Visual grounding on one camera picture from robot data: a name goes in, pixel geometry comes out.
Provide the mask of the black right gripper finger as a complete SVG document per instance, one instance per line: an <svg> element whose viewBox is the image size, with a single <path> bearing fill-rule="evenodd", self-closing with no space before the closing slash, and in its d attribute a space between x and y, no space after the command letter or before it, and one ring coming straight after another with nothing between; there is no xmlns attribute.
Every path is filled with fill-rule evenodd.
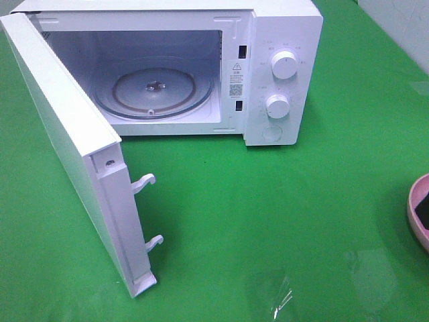
<svg viewBox="0 0 429 322"><path fill-rule="evenodd" d="M428 230L428 194L425 196L422 193L413 194L414 202L414 228Z"/></svg>

